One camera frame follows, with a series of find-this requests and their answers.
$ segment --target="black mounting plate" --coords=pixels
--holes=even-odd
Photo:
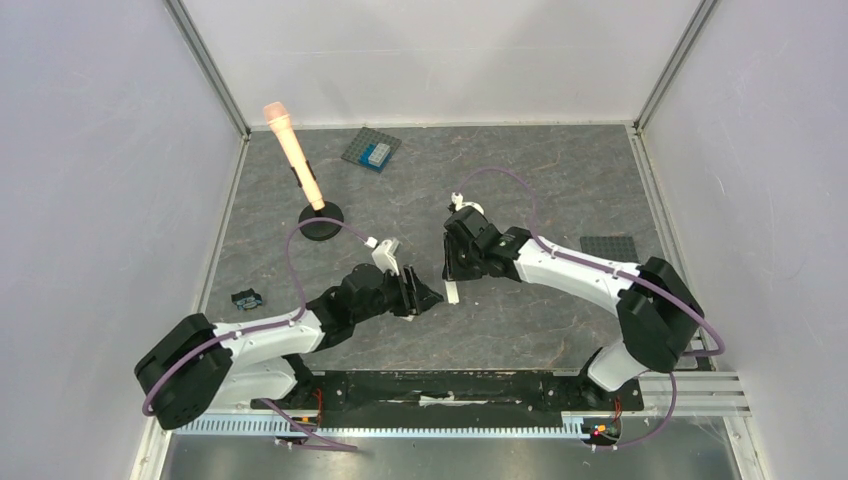
[[[584,377],[549,370],[357,370],[314,375],[309,388],[322,391],[321,425],[326,428],[558,427],[561,412],[606,414],[614,411],[616,397],[625,411],[644,409],[638,380],[630,380],[593,407],[579,395]],[[481,403],[425,407],[422,397]],[[275,403],[284,409],[318,409],[311,395],[296,405],[291,398],[290,394]],[[267,406],[254,400],[251,408]]]

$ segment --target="gray marble surface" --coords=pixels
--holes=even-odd
[[[444,293],[442,224],[450,192],[477,168],[511,168],[536,190],[546,237],[573,249],[583,235],[632,235],[642,261],[661,256],[659,238],[623,126],[510,126],[385,129],[403,140],[382,174],[339,156],[356,130],[297,132],[327,200],[346,221],[378,239],[402,242],[398,259]],[[526,225],[530,200],[497,173],[482,174],[466,200],[501,230]],[[284,238],[305,199],[276,138],[250,141],[209,304],[211,321],[245,321],[297,308],[285,268]],[[370,261],[353,235],[313,243],[298,236],[291,254],[315,298]],[[230,294],[254,288],[266,303],[239,312]],[[383,315],[357,326],[341,345],[305,356],[315,369],[579,368],[618,334],[617,321],[588,302],[543,286],[486,278],[459,286],[461,303],[443,303],[413,322]]]

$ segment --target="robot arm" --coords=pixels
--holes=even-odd
[[[340,285],[308,302],[305,314],[291,326],[257,328],[291,319],[297,311],[242,323],[213,324],[202,313],[183,319],[136,366],[145,393],[198,345],[232,332],[245,333],[206,350],[164,384],[152,403],[162,428],[186,425],[207,408],[286,397],[311,378],[301,354],[338,345],[369,318],[386,312],[420,315],[441,302],[441,295],[424,285],[412,267],[398,268],[396,248],[396,240],[381,243],[372,253],[377,265],[355,267]]]
[[[451,210],[454,213],[444,225],[445,281],[489,275],[547,285],[599,305],[618,318],[622,338],[597,351],[581,371],[595,394],[614,392],[648,370],[674,369],[698,327],[684,312],[622,277],[553,256],[523,228],[511,227],[501,233],[477,204],[459,199]],[[644,265],[614,262],[540,239],[554,251],[644,278],[703,314],[674,268],[662,259],[651,258]]]

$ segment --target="metal frame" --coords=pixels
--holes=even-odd
[[[633,125],[633,119],[629,120],[586,120],[586,121],[520,121],[505,120],[503,122],[360,122],[360,123],[334,123],[334,124],[294,124],[295,131],[301,130],[348,130],[368,128],[443,128],[443,127],[533,127],[533,126],[572,126],[572,125]],[[255,125],[251,129],[254,132],[270,132],[268,125]]]
[[[633,155],[636,157],[636,165],[642,178],[642,185],[648,197],[648,205],[654,223],[657,225],[657,233],[660,236],[663,252],[669,263],[686,279],[686,264],[678,248],[678,241],[674,225],[665,208],[661,189],[654,175],[651,159],[645,148],[644,132],[633,127],[628,127],[627,133],[630,137],[630,145]],[[700,329],[700,336],[708,348],[716,348],[715,343]],[[768,480],[773,478],[768,471],[767,462],[763,458],[761,443],[757,437],[757,430],[753,419],[749,416],[725,416],[724,426],[730,436],[733,456],[743,480]]]
[[[209,294],[212,291],[212,281],[215,279],[215,272],[218,270],[218,258],[221,256],[221,249],[224,248],[224,236],[227,233],[227,225],[230,223],[230,213],[233,210],[233,202],[236,200],[236,192],[238,184],[241,180],[241,172],[244,168],[244,159],[247,157],[247,149],[250,146],[250,134],[243,137],[241,142],[241,150],[239,151],[238,162],[236,163],[233,181],[230,183],[229,193],[227,194],[227,203],[224,205],[224,212],[221,215],[221,224],[218,227],[218,235],[215,238],[215,246],[212,249],[212,254],[209,257],[209,268],[206,270],[206,278],[203,280],[203,288],[200,291],[200,297],[197,299],[194,311],[206,311],[206,305],[209,303]]]
[[[562,372],[574,375],[574,372]],[[761,465],[752,435],[750,409],[739,377],[734,372],[676,372],[677,407],[673,417],[723,418],[740,473],[744,480],[770,478]],[[647,373],[639,379],[645,410],[624,412],[625,417],[660,417],[668,409],[671,382],[665,374]],[[289,411],[292,416],[315,412]],[[348,438],[561,438],[577,440],[579,425],[585,417],[600,417],[598,412],[562,412],[562,428],[493,429],[326,429],[331,437]],[[171,439],[175,435],[297,436],[288,425],[270,411],[247,408],[217,410],[204,414],[191,424],[165,432],[155,419],[148,421],[144,438],[133,465],[131,480],[158,480],[162,475]]]
[[[665,68],[660,74],[660,78],[654,85],[654,89],[648,95],[648,100],[642,107],[642,111],[636,117],[635,127],[638,132],[642,132],[648,125],[648,122],[650,122],[651,117],[657,109],[657,105],[659,105],[666,91],[668,91],[669,85],[671,85],[672,80],[674,80],[674,77],[680,70],[680,66],[683,65],[684,60],[689,55],[689,50],[692,48],[698,35],[700,35],[710,15],[712,15],[716,4],[718,4],[718,0],[701,0],[701,3],[698,4],[698,8],[695,9],[695,13],[689,20],[686,30],[683,31],[683,36],[680,37],[677,46],[674,47],[671,58],[668,59],[668,63],[666,63]]]
[[[239,110],[232,93],[230,93],[230,89],[227,88],[227,84],[224,82],[224,77],[221,76],[221,72],[212,60],[212,56],[209,54],[206,44],[203,43],[203,38],[201,38],[200,32],[197,31],[197,27],[191,20],[191,15],[189,15],[182,0],[163,0],[163,3],[174,19],[177,28],[180,29],[180,33],[183,35],[186,44],[188,44],[188,48],[197,60],[198,65],[200,65],[203,75],[209,81],[218,99],[221,100],[221,104],[224,106],[227,116],[233,123],[233,127],[246,140],[246,137],[250,135],[250,126],[241,114],[241,110]]]

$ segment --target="white wall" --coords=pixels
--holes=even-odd
[[[649,124],[775,478],[844,478],[848,3],[721,2]]]
[[[156,0],[6,2],[0,65],[0,478],[126,478],[239,140]]]
[[[248,123],[632,120],[697,0],[185,0]]]

